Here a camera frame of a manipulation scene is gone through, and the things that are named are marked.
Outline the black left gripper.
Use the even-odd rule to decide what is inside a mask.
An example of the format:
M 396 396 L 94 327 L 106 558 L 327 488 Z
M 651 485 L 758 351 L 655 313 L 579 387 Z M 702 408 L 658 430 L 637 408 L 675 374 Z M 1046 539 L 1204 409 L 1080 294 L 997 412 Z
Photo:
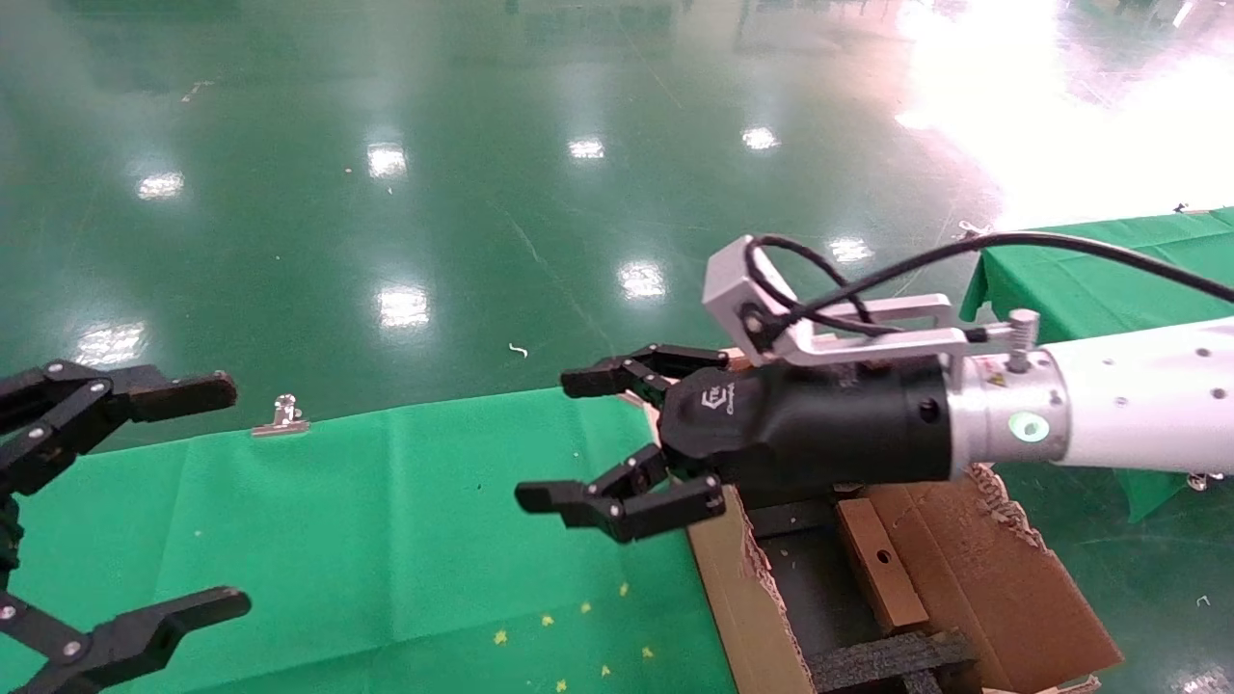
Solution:
M 2 495 L 35 495 L 126 424 L 151 424 L 234 406 L 228 373 L 172 379 L 154 366 L 100 370 L 51 361 L 2 379 Z M 19 503 L 1 500 L 0 588 L 19 568 Z M 7 592 L 1 631 L 44 664 L 14 693 L 101 693 L 167 668 L 195 629 L 251 612 L 251 596 L 212 588 L 120 614 L 88 632 L 70 627 Z

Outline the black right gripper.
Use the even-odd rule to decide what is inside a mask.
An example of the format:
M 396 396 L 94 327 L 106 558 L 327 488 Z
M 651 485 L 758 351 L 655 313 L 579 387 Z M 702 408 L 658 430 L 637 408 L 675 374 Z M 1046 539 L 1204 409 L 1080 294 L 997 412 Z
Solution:
M 648 345 L 564 370 L 569 398 L 631 391 L 643 401 L 665 399 L 661 447 L 643 445 L 591 482 L 521 482 L 520 508 L 631 545 L 721 517 L 723 483 L 777 495 L 951 479 L 951 410 L 939 361 L 849 372 L 784 363 L 718 370 L 729 361 L 719 349 Z

